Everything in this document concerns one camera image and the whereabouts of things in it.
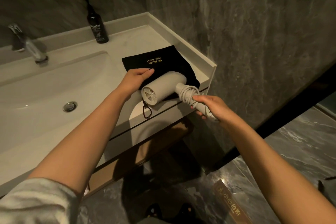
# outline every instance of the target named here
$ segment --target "hair dryer air intake grille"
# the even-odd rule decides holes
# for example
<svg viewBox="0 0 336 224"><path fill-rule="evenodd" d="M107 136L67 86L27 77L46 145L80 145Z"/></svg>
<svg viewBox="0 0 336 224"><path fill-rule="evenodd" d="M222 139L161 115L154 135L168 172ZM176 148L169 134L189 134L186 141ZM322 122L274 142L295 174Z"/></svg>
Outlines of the hair dryer air intake grille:
<svg viewBox="0 0 336 224"><path fill-rule="evenodd" d="M143 95L142 96L146 97L145 101L147 103L149 103L150 105L155 105L158 101L155 92L148 87L143 88Z"/></svg>

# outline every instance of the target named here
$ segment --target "faucet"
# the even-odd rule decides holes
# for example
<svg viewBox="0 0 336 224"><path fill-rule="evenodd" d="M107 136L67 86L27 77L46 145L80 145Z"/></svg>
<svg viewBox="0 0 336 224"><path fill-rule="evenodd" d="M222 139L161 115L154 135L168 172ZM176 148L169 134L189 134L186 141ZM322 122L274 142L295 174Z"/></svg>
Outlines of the faucet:
<svg viewBox="0 0 336 224"><path fill-rule="evenodd" d="M27 50L34 58L36 64L43 64L48 61L48 56L35 46L33 41L23 33L16 23L10 24L8 27L14 33L12 51L23 52Z"/></svg>

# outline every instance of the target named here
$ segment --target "white hair dryer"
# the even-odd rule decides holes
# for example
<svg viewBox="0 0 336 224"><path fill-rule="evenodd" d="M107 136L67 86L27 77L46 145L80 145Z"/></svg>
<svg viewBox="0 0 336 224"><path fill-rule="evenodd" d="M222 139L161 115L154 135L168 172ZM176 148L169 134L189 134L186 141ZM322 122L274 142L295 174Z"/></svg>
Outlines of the white hair dryer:
<svg viewBox="0 0 336 224"><path fill-rule="evenodd" d="M200 92L195 86L186 85L187 78L178 72L170 71L150 82L141 89L141 95L144 101L149 105L156 105L167 96L176 92L183 103L199 110L211 121L217 122L218 119L210 112L209 108L193 100L194 95Z"/></svg>

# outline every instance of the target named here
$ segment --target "hand wash bottle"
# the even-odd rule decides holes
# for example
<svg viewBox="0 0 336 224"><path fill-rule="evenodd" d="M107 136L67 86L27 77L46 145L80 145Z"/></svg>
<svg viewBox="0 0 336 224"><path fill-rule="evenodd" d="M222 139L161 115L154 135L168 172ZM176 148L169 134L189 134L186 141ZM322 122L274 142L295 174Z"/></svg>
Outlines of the hand wash bottle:
<svg viewBox="0 0 336 224"><path fill-rule="evenodd" d="M89 22L90 28L93 32L93 35L97 41L98 44L104 44L109 41L109 38L107 36L102 18L99 14L95 12L92 5L90 5L89 0L85 0L87 3L86 9L88 12L87 15L87 21Z"/></svg>

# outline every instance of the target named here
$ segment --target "sleeve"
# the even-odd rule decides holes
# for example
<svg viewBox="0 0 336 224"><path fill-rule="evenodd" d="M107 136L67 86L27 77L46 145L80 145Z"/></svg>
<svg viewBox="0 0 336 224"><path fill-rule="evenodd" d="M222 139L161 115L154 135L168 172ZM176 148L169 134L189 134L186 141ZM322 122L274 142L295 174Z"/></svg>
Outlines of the sleeve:
<svg viewBox="0 0 336 224"><path fill-rule="evenodd" d="M32 178L0 199L0 220L1 224L76 223L78 207L78 198L68 187Z"/></svg>

